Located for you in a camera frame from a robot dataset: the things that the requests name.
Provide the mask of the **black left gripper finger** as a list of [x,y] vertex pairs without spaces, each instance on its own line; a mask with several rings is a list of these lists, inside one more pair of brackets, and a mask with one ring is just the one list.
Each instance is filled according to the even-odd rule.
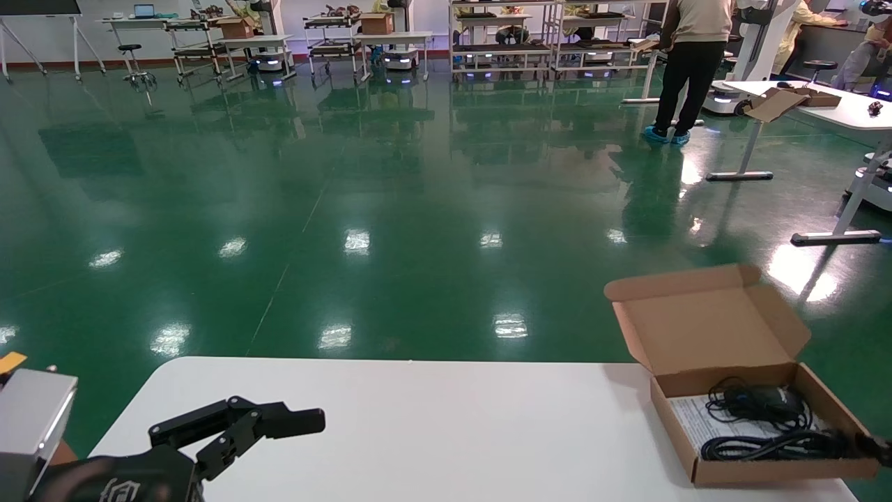
[[261,439],[318,434],[324,418],[242,418],[197,453],[197,477],[214,480]]
[[230,436],[241,445],[318,434],[325,426],[321,408],[293,411],[283,402],[257,404],[233,396],[150,426],[148,436],[153,447],[184,448],[217,435]]

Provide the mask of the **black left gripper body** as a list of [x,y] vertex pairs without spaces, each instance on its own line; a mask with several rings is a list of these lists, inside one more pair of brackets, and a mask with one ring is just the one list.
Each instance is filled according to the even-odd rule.
[[166,446],[51,465],[32,501],[203,501],[197,464]]

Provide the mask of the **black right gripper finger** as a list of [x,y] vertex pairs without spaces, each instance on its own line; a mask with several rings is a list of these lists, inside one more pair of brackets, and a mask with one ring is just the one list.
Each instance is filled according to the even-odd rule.
[[876,459],[880,466],[892,467],[891,443],[879,436],[856,435],[856,446],[864,457]]

